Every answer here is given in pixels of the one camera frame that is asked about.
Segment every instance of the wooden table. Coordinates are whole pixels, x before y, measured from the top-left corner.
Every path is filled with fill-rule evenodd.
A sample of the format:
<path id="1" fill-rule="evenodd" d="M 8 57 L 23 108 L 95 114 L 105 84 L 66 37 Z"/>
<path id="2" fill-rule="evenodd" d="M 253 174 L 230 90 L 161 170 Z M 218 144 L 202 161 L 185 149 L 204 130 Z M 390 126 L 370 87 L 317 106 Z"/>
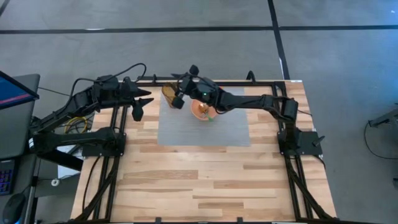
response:
<path id="1" fill-rule="evenodd" d="M 309 112 L 302 82 L 286 81 L 287 95 Z M 266 111 L 246 110 L 250 147 L 157 145 L 160 87 L 143 88 L 155 100 L 144 107 L 141 122 L 127 114 L 127 143 L 119 165 L 112 222 L 292 221 L 295 220 L 284 158 L 279 154 L 277 121 Z M 244 87 L 245 95 L 272 94 L 267 86 Z M 109 126 L 111 110 L 95 115 L 93 129 Z M 313 128 L 299 113 L 297 127 Z M 84 161 L 71 218 L 81 213 L 82 196 L 95 158 Z M 335 216 L 325 170 L 313 156 L 302 156 L 308 190 Z M 98 188 L 102 159 L 94 169 L 86 205 Z M 302 195 L 297 189 L 301 216 Z M 104 217 L 107 194 L 102 201 Z"/>

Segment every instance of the gray mat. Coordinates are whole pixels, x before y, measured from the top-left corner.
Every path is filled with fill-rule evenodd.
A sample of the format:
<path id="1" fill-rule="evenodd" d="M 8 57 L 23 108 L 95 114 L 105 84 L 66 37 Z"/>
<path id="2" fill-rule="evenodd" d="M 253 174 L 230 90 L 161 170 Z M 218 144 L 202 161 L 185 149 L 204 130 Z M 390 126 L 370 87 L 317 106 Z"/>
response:
<path id="1" fill-rule="evenodd" d="M 242 87 L 224 88 L 244 95 Z M 213 122 L 200 121 L 191 112 L 192 99 L 184 96 L 184 107 L 172 109 L 162 96 L 157 143 L 165 146 L 250 146 L 246 111 L 232 110 L 218 115 Z"/>

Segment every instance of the keyboard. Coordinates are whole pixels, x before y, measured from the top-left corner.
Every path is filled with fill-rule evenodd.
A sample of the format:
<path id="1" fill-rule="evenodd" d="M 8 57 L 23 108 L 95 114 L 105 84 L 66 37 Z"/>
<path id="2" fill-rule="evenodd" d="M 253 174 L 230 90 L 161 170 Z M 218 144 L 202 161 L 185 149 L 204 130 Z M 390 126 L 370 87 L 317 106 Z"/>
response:
<path id="1" fill-rule="evenodd" d="M 15 160 L 0 161 L 0 195 L 12 193 L 16 174 Z"/>

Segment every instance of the monitor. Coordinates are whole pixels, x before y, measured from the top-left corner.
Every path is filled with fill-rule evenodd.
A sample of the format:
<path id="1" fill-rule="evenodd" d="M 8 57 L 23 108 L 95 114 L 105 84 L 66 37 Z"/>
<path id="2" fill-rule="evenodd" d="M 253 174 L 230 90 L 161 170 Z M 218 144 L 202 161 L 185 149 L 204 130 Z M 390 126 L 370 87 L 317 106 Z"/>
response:
<path id="1" fill-rule="evenodd" d="M 37 99 L 38 94 L 0 71 L 0 110 Z"/>

